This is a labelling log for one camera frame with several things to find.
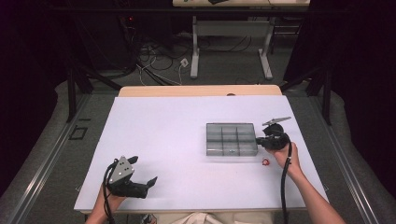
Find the desk leg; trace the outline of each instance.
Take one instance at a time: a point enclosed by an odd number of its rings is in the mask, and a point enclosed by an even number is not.
[[[197,34],[197,18],[192,17],[192,61],[191,61],[191,78],[198,77],[198,34]]]
[[[267,53],[270,47],[272,33],[274,31],[274,24],[275,24],[275,18],[271,18],[268,26],[267,36],[265,37],[264,40],[264,46],[262,47],[262,49],[259,49],[260,60],[262,61],[262,70],[264,72],[265,78],[268,80],[273,79],[270,64],[268,63]]]

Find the gray carpet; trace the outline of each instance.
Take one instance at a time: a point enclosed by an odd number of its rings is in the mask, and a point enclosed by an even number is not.
[[[200,41],[202,45],[209,43],[211,49],[230,49],[240,37],[223,38],[208,37]],[[172,54],[176,59],[158,56],[152,71],[168,77],[174,81],[179,80],[178,62],[183,58],[191,60],[191,53],[185,52],[183,47],[186,43],[180,42]],[[265,80],[258,57],[257,48],[262,47],[260,39],[253,39],[249,48],[241,52],[209,52],[201,51],[199,75],[196,79],[190,79],[190,67],[181,69],[183,85],[216,85],[216,84],[279,84],[282,82],[283,73],[289,60],[294,38],[280,37],[276,41],[275,54],[269,56],[269,62],[274,75],[271,81]],[[114,75],[117,72],[106,72],[106,75]],[[147,75],[142,75],[142,81],[146,85],[156,85]],[[131,75],[114,79],[121,85],[142,85],[138,70]],[[84,216],[73,210],[78,196],[76,187],[82,184],[89,168],[92,154],[100,138],[100,134],[106,123],[106,118],[111,108],[116,91],[111,90],[101,82],[92,80],[95,92],[89,96],[78,115],[76,125],[78,128],[87,128],[82,140],[67,140],[62,154],[50,173],[44,187],[39,192],[33,206],[28,213],[25,223],[83,223]],[[295,113],[302,130],[304,140],[310,150],[318,174],[329,190],[327,191],[331,204],[345,218],[347,223],[364,223],[361,213],[356,205],[353,195],[349,190],[340,168],[334,157],[332,141],[321,122],[321,117],[316,113],[316,104],[312,97],[304,96],[304,85],[297,86],[293,90],[285,92],[290,100],[290,105]],[[18,205],[21,196],[26,191],[35,172],[46,155],[52,150],[57,138],[62,132],[67,118],[66,86],[62,84],[57,92],[59,103],[54,111],[53,118],[46,130],[37,141],[36,147],[26,160],[17,177],[11,183],[10,188],[0,200],[0,223],[7,223],[9,216]],[[356,171],[359,180],[363,183],[364,190],[368,192],[368,199],[373,205],[379,223],[394,223],[396,220],[392,211],[396,207],[394,199],[376,180],[367,164],[361,159],[359,152],[350,143],[349,130],[345,119],[343,102],[336,95],[332,98],[331,119],[332,128],[337,138],[345,149],[346,156]],[[126,223],[127,216],[117,216],[120,223]],[[129,217],[129,223],[137,223],[137,217]],[[276,223],[282,223],[281,214],[276,214]],[[290,223],[310,223],[305,211],[291,211]]]

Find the white table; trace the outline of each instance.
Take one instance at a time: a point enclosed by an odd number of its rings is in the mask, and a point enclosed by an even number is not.
[[[309,6],[309,0],[229,0],[212,5],[208,0],[173,0],[174,7],[303,7]],[[262,49],[259,49],[262,71],[266,79],[272,79],[267,52],[274,30],[275,18],[268,21],[198,21],[192,17],[192,57],[191,78],[198,77],[199,35],[249,35],[264,36]]]
[[[253,94],[262,88],[250,87]],[[194,89],[180,88],[190,92]],[[206,87],[205,91],[215,88]],[[232,89],[230,86],[223,92]],[[208,122],[248,122],[254,124],[257,136],[263,136],[265,121],[283,117],[291,117],[281,125],[299,147],[307,178],[327,199],[285,96],[238,93],[236,96],[137,96],[115,99],[75,210],[91,212],[107,166],[120,156],[139,157],[132,181],[146,183],[154,176],[158,180],[146,199],[128,198],[119,212],[278,210],[282,169],[275,159],[260,146],[256,157],[207,157],[205,126]],[[262,166],[263,157],[270,158],[269,166]],[[304,208],[299,191],[288,177],[286,201],[289,209]]]

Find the person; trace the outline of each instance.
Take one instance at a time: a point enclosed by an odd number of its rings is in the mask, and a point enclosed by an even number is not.
[[[267,151],[276,158],[277,163],[283,168],[286,158],[288,157],[288,149],[289,144],[287,144],[284,148],[280,150],[267,149]],[[312,223],[345,223],[345,221],[341,218],[337,211],[335,211],[335,209],[318,193],[318,191],[306,178],[300,166],[298,148],[293,142],[291,142],[291,150],[292,154],[290,165],[288,168],[288,176],[292,179],[292,181],[295,183],[298,190],[300,191]],[[124,200],[125,197],[118,197],[110,194],[108,196],[108,201],[110,204],[111,212],[116,211]],[[92,213],[89,215],[86,221],[87,224],[104,223],[107,220],[104,202],[105,199],[103,196],[103,189],[100,188],[95,206],[93,207]]]

